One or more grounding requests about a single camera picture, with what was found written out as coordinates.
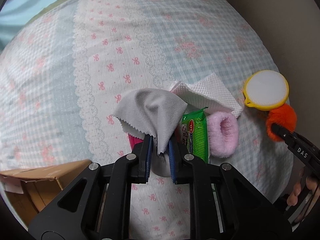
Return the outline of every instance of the beige wall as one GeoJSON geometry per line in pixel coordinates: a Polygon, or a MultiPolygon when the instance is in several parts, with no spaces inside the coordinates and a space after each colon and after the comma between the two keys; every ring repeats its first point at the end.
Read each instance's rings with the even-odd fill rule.
{"type": "MultiPolygon", "coordinates": [[[[296,132],[320,147],[320,9],[314,0],[227,0],[252,26],[290,86],[296,132]]],[[[294,160],[285,193],[303,166],[294,160]]]]}

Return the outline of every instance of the gray microfiber cloth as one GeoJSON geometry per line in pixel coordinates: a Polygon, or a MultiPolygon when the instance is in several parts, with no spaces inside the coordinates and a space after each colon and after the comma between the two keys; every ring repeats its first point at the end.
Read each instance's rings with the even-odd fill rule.
{"type": "Polygon", "coordinates": [[[134,137],[143,139],[145,134],[152,135],[159,155],[165,152],[187,105],[167,90],[144,88],[122,98],[113,116],[120,120],[123,131],[134,137]]]}

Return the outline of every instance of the finger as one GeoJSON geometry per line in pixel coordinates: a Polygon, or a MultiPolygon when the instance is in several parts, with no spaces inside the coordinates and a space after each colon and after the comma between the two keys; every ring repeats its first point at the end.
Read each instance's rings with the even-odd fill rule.
{"type": "Polygon", "coordinates": [[[298,203],[298,197],[292,192],[287,198],[288,206],[295,206],[298,203]]]}
{"type": "MultiPolygon", "coordinates": [[[[313,179],[313,178],[310,179],[310,184],[312,185],[312,187],[314,186],[314,179],[313,179]]],[[[308,211],[306,212],[306,215],[305,215],[305,216],[307,216],[307,215],[309,214],[309,212],[312,210],[312,208],[313,208],[313,206],[315,205],[315,203],[317,202],[319,196],[320,196],[320,188],[318,188],[318,189],[317,189],[317,192],[314,194],[314,197],[313,197],[313,199],[312,199],[312,201],[311,201],[311,204],[310,204],[310,206],[309,206],[309,208],[308,208],[308,211]]],[[[301,220],[302,220],[302,218],[303,218],[303,216],[304,216],[304,213],[305,213],[307,207],[308,207],[308,205],[306,205],[306,206],[304,207],[303,211],[302,211],[302,212],[298,215],[298,217],[295,219],[295,222],[296,222],[296,223],[301,222],[301,220]]]]}
{"type": "Polygon", "coordinates": [[[302,167],[299,171],[299,177],[302,178],[304,174],[304,167],[302,167]]]}
{"type": "Polygon", "coordinates": [[[306,185],[307,185],[307,188],[312,190],[312,193],[314,193],[318,186],[318,180],[312,177],[307,177],[306,185]]]}
{"type": "Polygon", "coordinates": [[[293,194],[295,196],[299,196],[299,194],[301,192],[301,184],[300,184],[300,182],[297,182],[296,184],[294,184],[292,192],[293,192],[293,194]]]}
{"type": "Polygon", "coordinates": [[[309,208],[308,208],[308,211],[306,212],[306,209],[307,209],[307,207],[308,207],[308,205],[306,205],[306,206],[303,208],[302,212],[301,212],[301,213],[298,215],[298,217],[294,220],[295,223],[301,222],[302,219],[303,219],[303,216],[306,217],[306,216],[309,214],[309,212],[312,210],[313,206],[314,206],[315,203],[317,202],[319,196],[320,196],[320,189],[317,190],[314,198],[312,199],[311,204],[310,204],[310,206],[309,206],[309,208]]]}

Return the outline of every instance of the screw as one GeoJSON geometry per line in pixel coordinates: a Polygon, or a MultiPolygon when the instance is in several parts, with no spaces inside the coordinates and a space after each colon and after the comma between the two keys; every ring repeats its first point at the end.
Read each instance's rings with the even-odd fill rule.
{"type": "Polygon", "coordinates": [[[134,153],[129,153],[127,154],[127,159],[130,160],[134,160],[136,158],[136,155],[134,153]]]}
{"type": "Polygon", "coordinates": [[[223,163],[222,164],[222,168],[225,170],[225,171],[230,171],[231,170],[231,165],[229,163],[223,163]]]}
{"type": "Polygon", "coordinates": [[[194,157],[192,154],[186,154],[186,155],[184,156],[184,158],[185,158],[187,161],[191,161],[191,160],[193,160],[195,157],[194,157]]]}
{"type": "Polygon", "coordinates": [[[97,163],[91,163],[89,165],[89,169],[92,171],[96,170],[98,167],[99,167],[99,164],[97,164],[97,163]]]}

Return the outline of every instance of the cardboard box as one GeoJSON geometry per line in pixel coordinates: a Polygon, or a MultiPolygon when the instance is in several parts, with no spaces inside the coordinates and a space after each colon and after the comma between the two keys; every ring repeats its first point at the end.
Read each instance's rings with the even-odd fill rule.
{"type": "Polygon", "coordinates": [[[0,171],[0,181],[26,226],[89,164],[83,160],[35,169],[0,171]]]}

